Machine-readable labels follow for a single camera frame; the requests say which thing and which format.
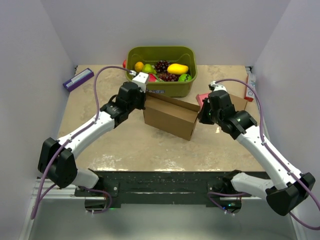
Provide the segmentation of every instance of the marble-patterned surface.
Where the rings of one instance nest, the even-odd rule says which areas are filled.
[[[97,73],[104,65],[79,65],[76,74],[86,68]],[[196,95],[209,92],[213,80],[235,78],[245,81],[244,66],[198,65],[198,77],[184,101],[196,104]],[[96,111],[94,79],[70,93],[62,119],[59,136],[64,136],[91,118]],[[119,69],[101,73],[97,82],[100,104],[118,93],[126,81]],[[229,93],[243,97],[245,87],[235,82],[224,84]],[[258,120],[254,102],[246,110]],[[76,160],[81,168],[101,171],[262,171],[251,154],[223,133],[217,125],[197,124],[191,141],[158,130],[144,123],[143,112],[135,110],[119,127],[106,133],[87,147]]]

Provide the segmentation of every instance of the sticker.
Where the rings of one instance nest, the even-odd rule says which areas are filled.
[[[247,80],[247,84],[249,84],[253,89],[256,88],[256,77],[252,74],[249,73],[248,74],[248,80]],[[248,96],[255,96],[255,94],[251,91],[250,88],[246,88],[246,97]]]
[[[154,93],[154,94],[164,94],[165,93],[165,90],[149,90],[149,89],[146,89],[147,92],[149,93]]]
[[[86,77],[87,75],[91,74],[92,72],[89,69],[84,70],[83,72],[80,72],[77,76],[74,76],[73,78],[71,78],[71,82],[69,82],[68,84],[66,84],[66,87],[70,87],[71,85],[75,84],[76,82],[78,82],[79,80],[83,79],[84,77]]]

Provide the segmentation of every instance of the green plastic basket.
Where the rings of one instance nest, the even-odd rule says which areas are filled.
[[[135,69],[137,62],[156,65],[160,60],[183,64],[189,67],[188,73],[192,79],[186,82],[150,82],[147,85],[149,92],[163,94],[168,97],[185,97],[189,94],[192,84],[197,77],[196,56],[194,51],[185,46],[138,46],[131,49],[126,59],[126,68]],[[131,81],[133,76],[126,73]]]

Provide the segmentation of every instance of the yellow mango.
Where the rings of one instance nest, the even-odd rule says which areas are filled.
[[[189,68],[186,65],[173,63],[167,68],[167,72],[170,74],[182,75],[188,72]]]

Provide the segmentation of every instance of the grapes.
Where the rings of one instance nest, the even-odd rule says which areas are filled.
[[[158,78],[162,79],[165,82],[177,82],[179,80],[179,75],[171,73],[160,73],[157,75]]]
[[[155,70],[159,79],[165,82],[178,82],[180,75],[167,72],[167,68],[171,63],[169,61],[160,60],[155,65]]]
[[[160,60],[156,63],[154,68],[158,74],[163,74],[167,72],[167,68],[169,67],[169,65],[170,62]]]

